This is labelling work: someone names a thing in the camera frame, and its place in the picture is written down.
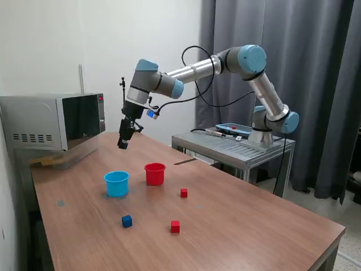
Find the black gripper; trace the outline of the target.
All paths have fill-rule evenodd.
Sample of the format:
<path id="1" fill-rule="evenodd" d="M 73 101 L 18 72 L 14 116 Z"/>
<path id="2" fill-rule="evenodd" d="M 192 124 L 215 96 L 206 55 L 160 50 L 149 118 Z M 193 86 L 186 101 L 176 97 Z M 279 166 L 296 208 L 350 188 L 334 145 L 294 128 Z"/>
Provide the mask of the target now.
<path id="1" fill-rule="evenodd" d="M 127 149 L 129 141 L 131 140 L 134 132 L 134 121 L 142 117 L 144 107 L 126 100 L 124 102 L 122 113 L 125 118 L 121 120 L 119 129 L 118 148 Z"/>

